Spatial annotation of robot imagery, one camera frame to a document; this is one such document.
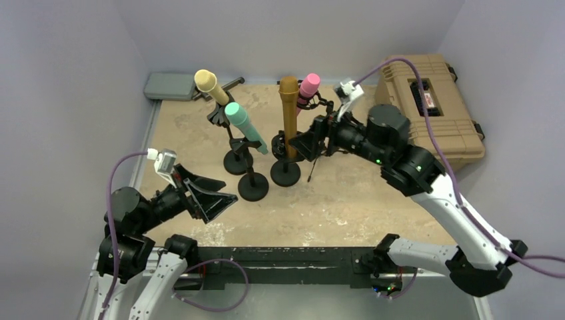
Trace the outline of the shock mount round-base stand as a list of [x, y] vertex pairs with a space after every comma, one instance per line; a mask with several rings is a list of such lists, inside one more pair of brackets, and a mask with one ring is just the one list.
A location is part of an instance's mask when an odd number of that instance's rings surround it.
[[298, 163], [304, 161], [304, 157], [299, 153], [294, 158], [287, 156], [283, 130], [279, 130], [272, 138], [271, 151], [276, 158], [270, 171], [273, 182], [280, 187], [291, 187], [295, 185], [301, 176]]

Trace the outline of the clip round-base stand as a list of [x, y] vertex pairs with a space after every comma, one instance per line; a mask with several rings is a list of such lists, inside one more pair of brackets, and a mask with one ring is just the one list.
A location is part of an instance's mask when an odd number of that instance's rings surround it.
[[[233, 143], [236, 153], [243, 152], [243, 155], [251, 155], [249, 149], [257, 149], [259, 142], [248, 141], [246, 137], [236, 138], [238, 141]], [[261, 173], [255, 172], [244, 174], [238, 183], [239, 195], [246, 201], [255, 202], [265, 198], [269, 191], [269, 182]]]
[[213, 125], [223, 127], [227, 130], [229, 136], [230, 151], [226, 153], [223, 158], [224, 169], [232, 175], [244, 175], [251, 173], [253, 170], [254, 159], [251, 155], [243, 155], [243, 152], [236, 153], [233, 143], [238, 141], [234, 138], [231, 131], [231, 124], [225, 115], [225, 106], [220, 103], [215, 103], [215, 109], [207, 115], [207, 119]]

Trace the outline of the gold microphone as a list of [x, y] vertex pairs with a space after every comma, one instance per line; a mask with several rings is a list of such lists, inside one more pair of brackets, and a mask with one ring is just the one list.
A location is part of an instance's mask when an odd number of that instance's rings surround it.
[[282, 103], [283, 125], [284, 125], [284, 144], [286, 156], [294, 159], [297, 151], [290, 146], [290, 139], [296, 137], [296, 105], [298, 99], [299, 85], [298, 79], [294, 76], [281, 78], [279, 83], [279, 95]]

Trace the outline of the teal microphone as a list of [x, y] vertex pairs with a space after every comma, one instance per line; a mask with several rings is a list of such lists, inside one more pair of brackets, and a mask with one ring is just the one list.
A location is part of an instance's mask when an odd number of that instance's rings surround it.
[[237, 102], [231, 102], [225, 106], [224, 111], [229, 122], [233, 124], [248, 141], [260, 143], [260, 146], [257, 148], [260, 153], [263, 155], [269, 153], [267, 144], [252, 124], [251, 118], [244, 107]]

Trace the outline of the yellow microphone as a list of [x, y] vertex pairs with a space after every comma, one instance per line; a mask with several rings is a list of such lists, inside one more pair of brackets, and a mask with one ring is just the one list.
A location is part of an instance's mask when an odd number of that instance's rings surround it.
[[197, 89], [211, 96], [219, 105], [229, 104], [230, 98], [219, 85], [217, 76], [207, 69], [200, 69], [194, 74]]

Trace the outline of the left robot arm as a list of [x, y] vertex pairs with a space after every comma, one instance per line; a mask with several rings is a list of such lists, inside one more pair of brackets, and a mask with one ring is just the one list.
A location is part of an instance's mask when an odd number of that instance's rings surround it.
[[200, 258], [197, 240], [171, 235], [157, 253], [149, 282], [139, 289], [155, 248], [146, 234], [181, 213], [209, 223], [238, 200], [221, 191], [225, 182], [195, 175], [181, 164], [156, 163], [155, 173], [167, 186], [150, 199], [133, 187], [111, 191], [95, 269], [94, 319], [155, 319], [166, 298], [175, 296], [173, 285], [181, 274], [202, 274], [207, 264]]

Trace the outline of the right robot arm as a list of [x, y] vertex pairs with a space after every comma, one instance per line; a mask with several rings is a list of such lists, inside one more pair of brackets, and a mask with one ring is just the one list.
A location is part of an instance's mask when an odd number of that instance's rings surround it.
[[289, 144], [309, 161], [337, 149], [380, 167], [394, 189], [431, 214], [454, 239], [453, 245], [418, 243], [388, 234], [364, 261], [375, 274], [399, 267], [439, 273], [465, 293], [485, 297], [503, 290], [512, 278], [511, 266], [528, 248], [491, 227], [454, 190], [453, 180], [427, 149], [408, 142], [410, 121], [393, 105], [375, 105], [366, 123], [350, 113], [316, 117], [309, 130]]

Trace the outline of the pink microphone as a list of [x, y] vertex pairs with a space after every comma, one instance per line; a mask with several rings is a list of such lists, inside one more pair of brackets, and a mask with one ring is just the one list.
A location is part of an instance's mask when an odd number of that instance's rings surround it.
[[314, 109], [310, 103], [320, 87], [320, 77], [316, 73], [309, 73], [300, 83], [296, 103], [296, 115], [301, 111]]

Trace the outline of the grey pouch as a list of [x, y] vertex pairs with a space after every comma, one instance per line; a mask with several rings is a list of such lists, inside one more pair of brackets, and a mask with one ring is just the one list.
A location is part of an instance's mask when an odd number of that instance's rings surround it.
[[190, 101], [194, 92], [194, 75], [184, 73], [151, 73], [143, 89], [148, 99], [168, 101]]

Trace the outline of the tan hard case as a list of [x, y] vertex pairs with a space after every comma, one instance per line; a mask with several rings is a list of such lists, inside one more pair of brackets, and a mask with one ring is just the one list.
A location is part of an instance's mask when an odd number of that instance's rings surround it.
[[396, 61], [380, 70], [376, 103], [398, 107], [410, 120], [410, 143], [434, 153], [420, 106], [424, 103], [434, 138], [452, 169], [457, 171], [481, 160], [485, 155], [484, 134], [466, 108], [454, 69], [441, 54], [408, 55], [406, 59], [414, 64], [422, 79], [424, 97], [419, 95], [412, 69]]

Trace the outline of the black tripod shock-mount stand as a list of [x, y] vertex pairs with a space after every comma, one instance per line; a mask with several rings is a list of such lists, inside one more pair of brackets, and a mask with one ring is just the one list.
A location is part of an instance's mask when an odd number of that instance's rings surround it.
[[[297, 108], [300, 111], [302, 111], [302, 110], [305, 110], [305, 111], [314, 110], [319, 106], [326, 107], [326, 114], [331, 113], [334, 110], [334, 101], [329, 101], [329, 100], [323, 98], [321, 96], [321, 94], [319, 93], [319, 91], [317, 91], [312, 97], [308, 98], [308, 100], [306, 102], [298, 102], [297, 103]], [[313, 174], [317, 159], [319, 157], [320, 156], [318, 156], [314, 160], [314, 163], [312, 165], [312, 169], [310, 170], [310, 174], [309, 174], [308, 179], [307, 179], [307, 183], [310, 183], [310, 180], [312, 179], [312, 174]]]

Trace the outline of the black mounting base rail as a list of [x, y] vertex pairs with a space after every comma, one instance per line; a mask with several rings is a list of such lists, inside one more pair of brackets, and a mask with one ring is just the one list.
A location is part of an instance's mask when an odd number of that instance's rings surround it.
[[199, 247], [195, 262], [175, 287], [188, 289], [195, 280], [205, 290], [228, 284], [347, 285], [351, 289], [400, 288], [414, 267], [388, 265], [372, 247]]

